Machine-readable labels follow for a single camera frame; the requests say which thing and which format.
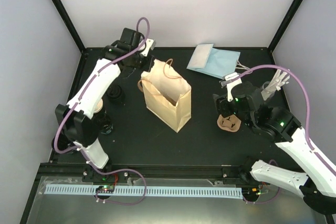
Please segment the single paper cup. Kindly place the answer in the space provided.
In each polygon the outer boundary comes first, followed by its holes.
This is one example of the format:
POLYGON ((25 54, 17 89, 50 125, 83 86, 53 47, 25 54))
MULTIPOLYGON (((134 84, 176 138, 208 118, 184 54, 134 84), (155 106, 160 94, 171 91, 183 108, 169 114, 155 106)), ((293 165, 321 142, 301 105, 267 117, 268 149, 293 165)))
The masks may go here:
POLYGON ((97 106, 94 110, 94 113, 99 113, 103 108, 103 100, 100 99, 99 102, 97 103, 97 106))

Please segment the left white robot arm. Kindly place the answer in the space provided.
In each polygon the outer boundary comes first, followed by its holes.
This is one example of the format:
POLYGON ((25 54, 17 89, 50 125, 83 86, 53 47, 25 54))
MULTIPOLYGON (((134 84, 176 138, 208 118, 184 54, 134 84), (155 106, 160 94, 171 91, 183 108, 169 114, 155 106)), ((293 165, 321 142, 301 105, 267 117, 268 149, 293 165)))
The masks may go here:
POLYGON ((125 28, 119 40, 102 49, 94 69, 73 98, 55 109, 59 126, 53 149, 59 154, 81 152, 102 182, 113 174, 107 165, 109 156, 99 141, 104 125, 109 123, 102 97, 125 70, 143 67, 155 44, 148 34, 125 28))

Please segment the brown paper bag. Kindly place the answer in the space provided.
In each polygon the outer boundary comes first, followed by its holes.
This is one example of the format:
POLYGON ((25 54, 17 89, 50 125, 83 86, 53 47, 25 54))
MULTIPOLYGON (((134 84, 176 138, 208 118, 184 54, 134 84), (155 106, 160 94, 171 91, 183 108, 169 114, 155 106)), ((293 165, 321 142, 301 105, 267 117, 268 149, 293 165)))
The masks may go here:
POLYGON ((141 73, 138 89, 147 109, 177 133, 191 119, 192 87, 172 63, 172 58, 154 59, 151 69, 141 73))

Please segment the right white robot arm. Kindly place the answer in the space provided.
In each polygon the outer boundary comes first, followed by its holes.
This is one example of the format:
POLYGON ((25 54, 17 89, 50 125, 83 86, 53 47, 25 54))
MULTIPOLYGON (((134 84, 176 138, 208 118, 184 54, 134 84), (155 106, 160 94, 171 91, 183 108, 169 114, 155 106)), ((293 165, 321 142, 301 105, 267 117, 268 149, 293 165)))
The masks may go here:
POLYGON ((213 95, 217 113, 225 120, 233 116, 255 134, 269 139, 288 154, 301 172, 250 159, 240 168, 239 179, 250 184, 254 180, 271 183, 299 196, 314 211, 335 214, 335 165, 315 143, 306 137, 299 120, 287 109, 270 107, 261 88, 241 80, 221 81, 223 95, 213 95))

